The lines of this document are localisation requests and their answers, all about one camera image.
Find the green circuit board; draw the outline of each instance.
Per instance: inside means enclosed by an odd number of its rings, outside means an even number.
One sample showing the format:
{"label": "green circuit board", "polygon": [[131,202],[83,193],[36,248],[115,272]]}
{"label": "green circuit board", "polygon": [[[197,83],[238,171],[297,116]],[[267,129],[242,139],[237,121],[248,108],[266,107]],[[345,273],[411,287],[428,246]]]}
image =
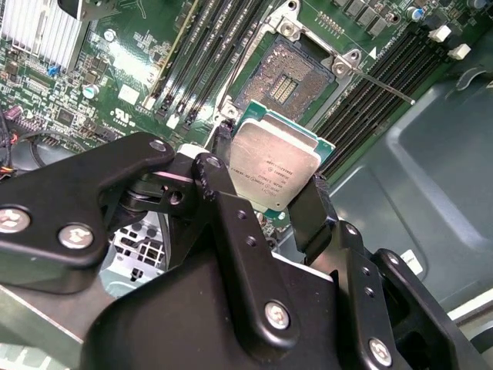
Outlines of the green circuit board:
{"label": "green circuit board", "polygon": [[[426,16],[439,14],[449,24],[454,25],[470,45],[491,26],[489,16],[484,11],[470,10],[465,0],[453,0],[447,6],[435,0],[417,1],[421,2]],[[2,14],[5,2],[6,0],[0,0]],[[269,2],[254,0],[251,2],[229,0],[229,3],[216,0],[216,2],[216,10],[221,9],[220,6],[225,6],[224,4],[236,6],[238,13],[236,17],[240,17],[240,13],[244,10],[247,19],[246,10],[251,11],[252,20],[252,24],[243,26],[239,18],[235,18],[236,20],[228,25],[229,28],[225,24],[225,28],[218,31],[217,40],[222,37],[221,32],[225,35],[230,30],[240,29],[240,26],[245,32],[251,30],[249,34],[251,36],[255,27],[259,25],[259,15],[264,15],[269,5]],[[198,20],[207,5],[211,3],[205,0],[166,2],[121,0],[113,14],[87,25],[86,35],[77,55],[77,63],[69,72],[60,71],[50,74],[48,71],[51,65],[43,62],[36,55],[12,48],[12,41],[2,37],[0,39],[2,105],[4,109],[12,106],[23,108],[24,113],[20,123],[24,129],[59,131],[76,138],[87,148],[105,142],[101,136],[95,137],[93,130],[88,129],[88,122],[104,128],[103,138],[110,140],[135,131],[147,131],[170,141],[175,147],[185,142],[203,145],[214,124],[216,98],[235,63],[240,59],[242,48],[246,45],[246,39],[242,38],[238,38],[231,45],[226,45],[230,48],[234,46],[235,49],[230,54],[224,54],[227,58],[220,68],[216,67],[217,63],[213,59],[204,59],[205,67],[200,63],[187,62],[195,56],[191,51],[200,50],[199,41],[202,42],[208,35],[207,30],[210,29],[203,27],[197,32],[196,38],[190,41],[191,32],[198,27]],[[270,10],[273,11],[281,3],[272,2]],[[414,3],[412,0],[395,2],[371,0],[369,4],[381,8],[381,18],[387,19],[387,27],[378,35],[369,33],[368,29],[371,25],[363,27],[360,24],[361,15],[358,17],[348,15],[349,4],[348,2],[341,7],[331,0],[302,0],[298,20],[340,53],[353,48],[359,49],[362,54],[360,67],[368,71],[410,23],[406,11]],[[114,40],[111,42],[106,37],[107,32],[113,34]],[[282,37],[278,34],[267,34],[261,40],[238,78],[231,85],[228,95],[233,99],[238,97],[266,53]],[[190,46],[191,42],[196,42],[195,49]],[[15,76],[8,72],[8,65],[12,62],[18,66]],[[184,119],[180,119],[178,125],[171,126],[167,124],[168,117],[163,119],[156,114],[163,102],[163,96],[159,95],[160,91],[156,86],[167,78],[172,82],[179,68],[185,70],[183,83],[177,89],[179,94],[188,93],[191,97],[190,101],[195,102],[195,105],[202,99],[201,104],[198,105],[199,114],[193,116],[193,121],[186,129],[183,129],[186,125]],[[198,87],[189,89],[188,85],[192,78],[186,77],[192,76],[197,71],[199,72],[197,73]],[[330,79],[328,72],[322,71],[321,67],[317,73],[318,76],[326,76],[327,84],[321,86],[320,93],[303,106],[303,109],[298,107],[301,113],[297,122],[303,126],[310,122],[315,112],[323,106],[324,101],[337,86]],[[436,72],[434,79],[442,73],[443,70]],[[214,84],[208,86],[207,79],[213,80]],[[359,78],[355,77],[347,87],[348,91],[354,88],[358,81]],[[289,82],[285,82],[283,86],[298,84],[294,81],[289,85]],[[86,93],[95,96],[88,99]],[[179,109],[176,100],[173,102],[173,108]],[[191,110],[192,106],[185,107],[186,112]],[[308,127],[316,129],[323,123],[324,117],[325,115],[316,124]]]}
{"label": "green circuit board", "polygon": [[[368,32],[368,29],[371,28],[371,23],[368,26],[363,26],[358,23],[357,17],[348,15],[343,8],[337,6],[335,2],[332,1],[303,0],[298,20],[317,36],[320,36],[325,42],[332,45],[341,54],[352,49],[359,49],[362,54],[359,68],[364,72],[368,72],[375,62],[385,55],[387,50],[412,23],[407,18],[407,9],[411,6],[417,6],[417,2],[413,2],[412,0],[369,2],[369,4],[372,3],[379,8],[382,8],[382,12],[390,12],[398,19],[397,22],[387,22],[387,27],[378,36],[374,36]],[[420,5],[423,5],[425,17],[433,15],[442,19],[443,22],[447,22],[454,28],[455,32],[460,33],[461,37],[469,45],[474,45],[475,41],[484,32],[490,29],[492,25],[491,18],[486,12],[470,10],[466,5],[465,0],[452,1],[447,4],[447,6],[443,6],[437,1],[422,1],[419,3]],[[263,37],[262,41],[248,60],[248,63],[239,74],[236,82],[228,91],[229,95],[233,97],[233,100],[238,97],[241,89],[244,89],[246,81],[256,73],[259,65],[263,62],[263,59],[265,59],[266,56],[270,56],[268,55],[268,52],[270,51],[272,44],[281,37],[282,36],[270,33],[267,33]],[[440,76],[443,76],[445,70],[449,66],[450,63],[443,65],[426,85],[429,86]],[[353,89],[360,80],[361,77],[355,76],[352,83],[347,87],[347,91]],[[327,100],[327,97],[330,96],[336,88],[337,84],[335,82],[329,84],[327,88],[304,110],[304,114],[297,122],[303,126],[307,126],[311,130],[320,128],[324,123],[326,115],[322,115],[322,117],[315,122],[310,122],[310,119],[314,117],[315,112],[322,107]],[[412,97],[417,99],[423,92],[424,90],[420,89],[420,91],[417,91]],[[344,97],[345,94],[343,93],[341,94],[340,99],[343,99]]]}

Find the black ram slot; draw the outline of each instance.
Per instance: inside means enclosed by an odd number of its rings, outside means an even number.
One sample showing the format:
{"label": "black ram slot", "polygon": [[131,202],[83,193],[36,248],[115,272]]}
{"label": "black ram slot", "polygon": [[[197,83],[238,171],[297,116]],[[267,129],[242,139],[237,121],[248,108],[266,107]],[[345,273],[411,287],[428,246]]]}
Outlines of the black ram slot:
{"label": "black ram slot", "polygon": [[[194,59],[200,54],[200,50],[203,48],[204,40],[207,37],[209,37],[211,28],[213,27],[214,17],[216,17],[220,13],[220,8],[217,7],[218,3],[219,1],[208,2],[203,6],[203,10],[199,14],[199,19],[196,20],[196,27],[197,28],[200,27],[200,22],[207,23],[207,25],[202,31],[199,31],[200,37],[198,40],[192,42],[192,38],[196,36],[195,33],[197,31],[194,28],[192,28],[192,30],[189,31],[188,37],[186,41],[183,43],[183,47],[180,49],[179,54],[176,57],[175,61],[178,62],[184,57],[186,56],[188,57],[186,58],[185,65],[180,68],[176,78],[173,80],[171,88],[167,93],[166,100],[174,99],[174,97],[178,93],[179,88],[183,84],[183,79],[186,77],[186,74],[189,72],[190,65],[192,64]],[[168,73],[168,75],[166,76],[166,80],[163,81],[163,86],[166,86],[166,84],[171,78],[173,78],[173,74]]]}
{"label": "black ram slot", "polygon": [[[381,73],[396,62],[399,54],[405,52],[406,48],[410,45],[414,45],[414,37],[415,36],[411,33],[400,37],[392,48],[385,53],[382,59],[380,59],[373,67],[370,74],[373,77],[380,79]],[[341,105],[346,106],[347,109],[336,110],[330,119],[318,130],[318,135],[322,137],[330,135],[330,131],[337,126],[339,119],[343,119],[344,116],[350,112],[350,109],[353,106],[357,106],[359,100],[364,97],[366,90],[371,88],[373,85],[373,83],[367,81],[366,79],[361,80],[351,94],[341,103]]]}
{"label": "black ram slot", "polygon": [[[410,71],[409,73],[406,73],[404,76],[404,78],[407,78],[407,81],[411,82],[411,84],[409,86],[402,86],[401,84],[399,84],[400,89],[402,89],[406,93],[413,93],[413,91],[415,91],[416,88],[419,87],[419,85],[423,81],[425,81],[426,78],[429,77],[430,74],[432,74],[432,72],[439,66],[439,64],[440,64],[439,61],[431,62],[427,65],[425,70],[423,70],[418,64],[416,64],[415,65],[416,69],[414,71]],[[412,76],[416,72],[419,73],[418,77],[416,79],[412,79]],[[361,131],[364,131],[364,129],[366,129],[366,128],[368,128],[372,132],[377,130],[379,127],[379,124],[382,122],[385,122],[386,119],[402,103],[397,97],[393,96],[389,92],[385,92],[384,98],[379,99],[379,102],[380,102],[381,106],[379,106],[377,111],[376,111],[378,114],[371,117],[368,124],[365,127],[361,128]],[[382,110],[381,107],[385,107],[385,105],[388,105],[388,107],[386,109],[383,109],[383,111],[381,111]],[[343,154],[344,155],[346,154],[348,149],[350,149],[351,144],[353,144],[354,139],[358,138],[358,136],[360,136],[360,135],[361,135],[361,132],[357,133],[355,131],[351,131],[344,137],[344,140],[339,144],[339,150],[337,151],[337,153],[335,153],[335,155],[333,157],[331,157],[329,159],[329,162],[327,163],[327,165],[330,167],[331,170],[332,170],[332,166],[330,164],[334,163],[334,162],[339,162],[340,157]]]}
{"label": "black ram slot", "polygon": [[[434,61],[433,63],[429,64],[425,70],[422,70],[421,67],[418,67],[419,76],[416,79],[408,79],[407,81],[411,82],[411,84],[409,84],[409,86],[401,88],[404,89],[406,93],[413,93],[419,87],[419,85],[423,81],[425,81],[430,74],[432,74],[432,72],[439,66],[439,64],[439,61]],[[344,140],[339,144],[339,157],[337,157],[336,155],[334,157],[331,157],[330,160],[340,161],[342,156],[346,158],[348,152],[352,152],[351,148],[356,150],[359,147],[359,145],[354,145],[355,143],[362,144],[357,141],[362,134],[365,134],[368,131],[373,134],[375,130],[378,129],[379,126],[376,119],[385,121],[396,110],[396,108],[399,107],[400,104],[401,101],[399,100],[399,98],[393,96],[389,92],[385,92],[385,99],[380,99],[380,105],[376,109],[377,114],[373,113],[373,116],[368,120],[368,123],[364,127],[361,127],[359,131],[353,130],[349,132],[344,137]]]}
{"label": "black ram slot", "polygon": [[[385,66],[378,66],[380,68],[377,69],[376,72],[371,73],[373,77],[379,79],[382,82],[387,84],[391,84],[391,80],[393,76],[397,75],[400,71],[403,70],[402,65],[400,65],[400,61],[408,61],[411,56],[414,56],[419,53],[419,44],[417,42],[413,42],[413,38],[408,40],[402,47],[401,50],[395,53],[394,58],[389,62],[385,63]],[[334,140],[334,137],[338,137],[337,134],[333,134],[333,131],[337,127],[350,119],[352,122],[354,121],[354,114],[360,112],[362,109],[366,109],[369,104],[371,104],[375,96],[371,95],[372,92],[380,91],[381,89],[378,86],[374,85],[372,82],[364,80],[363,83],[360,83],[361,87],[357,89],[357,91],[353,91],[350,95],[354,94],[354,98],[347,102],[344,100],[341,105],[345,106],[346,109],[338,109],[340,111],[337,115],[337,111],[334,113],[336,116],[330,118],[330,126],[327,127],[326,130],[322,133],[324,137],[328,137],[328,140]]]}
{"label": "black ram slot", "polygon": [[[391,46],[370,74],[410,95],[447,60],[443,46],[431,42],[428,33],[410,26]],[[336,150],[323,166],[332,175],[401,106],[402,100],[361,80],[349,96],[317,131],[317,135],[336,144]]]}
{"label": "black ram slot", "polygon": [[245,37],[247,37],[247,32],[251,29],[252,21],[255,18],[258,18],[258,16],[260,15],[260,7],[262,5],[262,2],[256,0],[252,3],[252,10],[249,11],[247,17],[245,17],[246,19],[242,22],[243,27],[241,28],[241,30],[237,32],[237,41],[230,46],[230,50],[223,55],[223,57],[220,59],[220,62],[218,63],[218,66],[211,74],[211,76],[209,76],[209,78],[207,79],[206,85],[203,87],[195,103],[193,104],[193,108],[190,110],[190,117],[188,121],[193,121],[195,119],[196,114],[200,111],[203,104],[209,98],[209,95],[214,86],[217,84],[220,73],[223,71],[226,64],[233,58],[235,50],[241,47],[241,42],[245,39]]}
{"label": "black ram slot", "polygon": [[[405,64],[400,66],[395,65],[393,69],[390,69],[387,72],[387,76],[381,80],[390,86],[393,86],[395,89],[403,90],[415,74],[415,69],[426,66],[427,58],[428,54],[424,52],[424,48],[411,49],[411,54],[405,53],[401,57],[402,60],[406,61],[404,62]],[[374,112],[377,112],[375,107],[378,107],[379,103],[386,104],[388,102],[387,99],[380,99],[382,94],[393,97],[393,95],[376,85],[372,85],[369,88],[369,91],[370,92],[365,96],[366,99],[359,105],[359,107],[362,108],[361,111],[357,112],[358,114],[356,116],[350,117],[353,122],[350,127],[355,126],[355,123],[364,122],[368,117],[372,117]],[[346,126],[340,126],[338,130],[327,135],[327,137],[337,146],[340,140],[344,138],[347,131],[348,128]]]}
{"label": "black ram slot", "polygon": [[[213,59],[213,57],[217,54],[217,51],[219,47],[221,46],[223,40],[224,40],[224,35],[226,32],[230,30],[230,26],[233,24],[233,22],[236,20],[238,12],[241,10],[241,5],[243,4],[242,1],[234,1],[232,10],[229,10],[227,12],[228,16],[226,20],[224,21],[219,34],[216,36],[216,38],[213,41],[213,46],[209,48],[209,52],[207,53],[207,57],[204,60],[199,60],[198,62],[194,63],[194,67],[196,68],[194,71],[194,76],[192,81],[188,84],[186,87],[185,92],[183,93],[183,98],[180,100],[179,105],[186,105],[189,101],[189,99],[193,96],[195,93],[195,89],[197,85],[200,83],[200,80],[203,78],[203,73],[206,71],[207,66],[210,64],[210,61]],[[221,11],[219,13],[219,17],[221,16],[221,13],[224,13],[225,10],[221,8]]]}
{"label": "black ram slot", "polygon": [[[425,70],[421,69],[419,76],[412,82],[412,84],[405,89],[407,94],[412,94],[417,88],[442,64],[441,60],[434,60],[430,62]],[[331,176],[334,174],[346,160],[348,160],[368,139],[375,134],[375,132],[381,127],[382,123],[397,110],[402,104],[402,101],[393,96],[390,93],[385,94],[387,100],[387,107],[383,109],[379,117],[374,117],[372,124],[362,129],[359,133],[349,133],[346,140],[341,142],[339,150],[336,149],[334,156],[331,156],[324,165],[324,176]]]}
{"label": "black ram slot", "polygon": [[[394,87],[395,89],[401,89],[401,86],[399,86],[399,76],[403,76],[401,74],[402,71],[407,71],[408,66],[414,62],[414,60],[423,52],[421,49],[409,49],[408,52],[402,55],[402,60],[405,60],[406,64],[404,66],[393,66],[393,68],[389,69],[386,71],[385,76],[381,77],[380,80],[387,83],[388,85]],[[385,90],[382,88],[376,86],[376,85],[371,85],[366,94],[364,99],[359,101],[359,104],[355,106],[353,109],[349,109],[349,112],[351,114],[350,117],[347,117],[350,119],[352,124],[350,126],[355,126],[357,124],[361,124],[362,121],[365,120],[365,116],[368,116],[368,110],[373,109],[375,104],[378,104],[379,98],[381,97],[382,94],[385,93]],[[344,134],[347,132],[348,127],[346,125],[336,125],[334,129],[332,130],[331,133],[327,134],[327,138],[329,141],[331,141],[333,144],[336,146],[338,145],[339,141],[344,137]]]}

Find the screw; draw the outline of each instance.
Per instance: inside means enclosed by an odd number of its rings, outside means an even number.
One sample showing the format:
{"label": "screw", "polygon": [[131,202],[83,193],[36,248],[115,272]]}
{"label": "screw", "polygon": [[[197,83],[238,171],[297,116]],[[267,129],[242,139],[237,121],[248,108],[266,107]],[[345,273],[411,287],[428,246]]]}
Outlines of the screw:
{"label": "screw", "polygon": [[212,164],[213,166],[215,166],[217,168],[221,167],[221,163],[219,163],[219,160],[217,160],[217,158],[214,156],[208,156],[206,161],[208,164]]}
{"label": "screw", "polygon": [[265,305],[265,315],[269,324],[276,329],[284,330],[290,324],[290,316],[287,311],[276,302],[269,302]]}
{"label": "screw", "polygon": [[391,353],[380,339],[372,338],[368,344],[370,346],[371,354],[378,362],[387,367],[392,365]]}
{"label": "screw", "polygon": [[0,210],[0,233],[13,234],[23,231],[31,223],[31,217],[23,210],[4,208]]}
{"label": "screw", "polygon": [[357,235],[357,230],[356,227],[354,227],[351,224],[346,224],[347,231],[349,231],[350,234]]}
{"label": "screw", "polygon": [[59,232],[59,241],[70,249],[84,249],[91,245],[94,237],[90,229],[81,225],[69,225]]}
{"label": "screw", "polygon": [[284,23],[281,27],[280,27],[280,31],[283,35],[285,35],[286,37],[290,37],[294,34],[294,28],[291,24],[289,23]]}
{"label": "screw", "polygon": [[393,264],[399,264],[399,260],[393,254],[387,254],[388,259],[391,260]]}
{"label": "screw", "polygon": [[159,152],[166,152],[166,147],[161,140],[153,140],[149,143],[149,145],[151,146],[151,148]]}
{"label": "screw", "polygon": [[344,68],[344,66],[342,64],[338,64],[336,66],[336,73],[338,75],[342,75],[344,72],[346,72],[346,69]]}

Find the ram slot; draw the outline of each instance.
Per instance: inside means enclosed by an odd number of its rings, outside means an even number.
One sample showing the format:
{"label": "ram slot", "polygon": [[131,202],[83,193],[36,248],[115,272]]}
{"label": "ram slot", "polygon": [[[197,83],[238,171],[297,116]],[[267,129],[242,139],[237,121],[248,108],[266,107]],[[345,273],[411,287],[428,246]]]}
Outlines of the ram slot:
{"label": "ram slot", "polygon": [[239,55],[245,46],[245,40],[254,33],[257,26],[257,20],[261,15],[261,0],[249,0],[242,14],[240,14],[237,22],[232,25],[231,30],[227,33],[227,40],[223,42],[219,53],[210,62],[208,68],[213,69],[206,79],[200,93],[197,95],[193,106],[188,112],[186,118],[186,128],[195,120],[197,113],[200,111],[204,103],[210,97],[210,93],[214,90],[214,86],[220,84],[219,77],[223,73],[228,62],[231,62],[235,54]]}
{"label": "ram slot", "polygon": [[[426,32],[409,28],[370,74],[410,95],[447,61],[442,46],[431,43]],[[324,164],[330,176],[349,159],[361,145],[381,130],[402,101],[368,81],[360,81],[349,96],[329,116],[317,135],[336,144],[336,150]]]}
{"label": "ram slot", "polygon": [[230,27],[230,24],[235,19],[235,14],[241,6],[241,0],[229,0],[224,2],[219,12],[213,20],[213,27],[208,31],[208,36],[203,41],[200,47],[200,53],[193,58],[190,67],[186,71],[186,78],[179,87],[182,92],[177,95],[169,105],[169,112],[172,113],[178,110],[178,113],[183,111],[185,102],[191,97],[195,91],[196,85],[203,78],[203,73],[209,65],[209,61],[216,54],[223,40],[224,30]]}
{"label": "ram slot", "polygon": [[161,98],[158,104],[162,106],[162,110],[168,110],[169,104],[176,97],[183,80],[186,78],[186,73],[189,71],[194,57],[200,54],[200,48],[203,47],[204,40],[209,36],[213,27],[213,17],[219,13],[219,3],[221,3],[220,0],[213,0],[206,2],[202,7],[198,19],[193,23],[193,27],[173,61],[173,67],[160,83],[161,91],[159,94]]}

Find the black plastic bracket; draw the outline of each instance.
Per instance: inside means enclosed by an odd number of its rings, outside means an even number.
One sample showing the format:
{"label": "black plastic bracket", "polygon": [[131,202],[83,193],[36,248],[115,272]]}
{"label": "black plastic bracket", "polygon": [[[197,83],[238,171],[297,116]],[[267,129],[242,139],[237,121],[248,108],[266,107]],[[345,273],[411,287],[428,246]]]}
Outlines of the black plastic bracket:
{"label": "black plastic bracket", "polygon": [[[311,267],[334,279],[337,294],[337,353],[348,368],[411,368],[398,352],[387,313],[378,268],[364,256],[357,229],[338,221],[326,250]],[[377,340],[389,354],[380,362],[371,348]]]}
{"label": "black plastic bracket", "polygon": [[[173,157],[170,145],[136,133],[6,181],[0,209],[23,210],[29,225],[0,233],[0,283],[58,294],[87,288],[107,252],[114,200],[129,181],[162,169]],[[88,247],[61,244],[59,233],[71,224],[90,231]]]}
{"label": "black plastic bracket", "polygon": [[439,303],[394,252],[378,250],[378,266],[399,352],[412,368],[487,369]]}
{"label": "black plastic bracket", "polygon": [[[240,344],[260,362],[282,358],[297,343],[300,324],[253,208],[236,195],[224,162],[216,156],[199,154],[192,172],[201,202],[195,220],[173,248],[170,264],[181,264],[215,245]],[[269,302],[286,310],[287,328],[269,323]]]}
{"label": "black plastic bracket", "polygon": [[325,178],[318,173],[313,175],[288,210],[297,249],[305,254],[306,264],[311,264],[330,243],[331,229],[339,220]]}

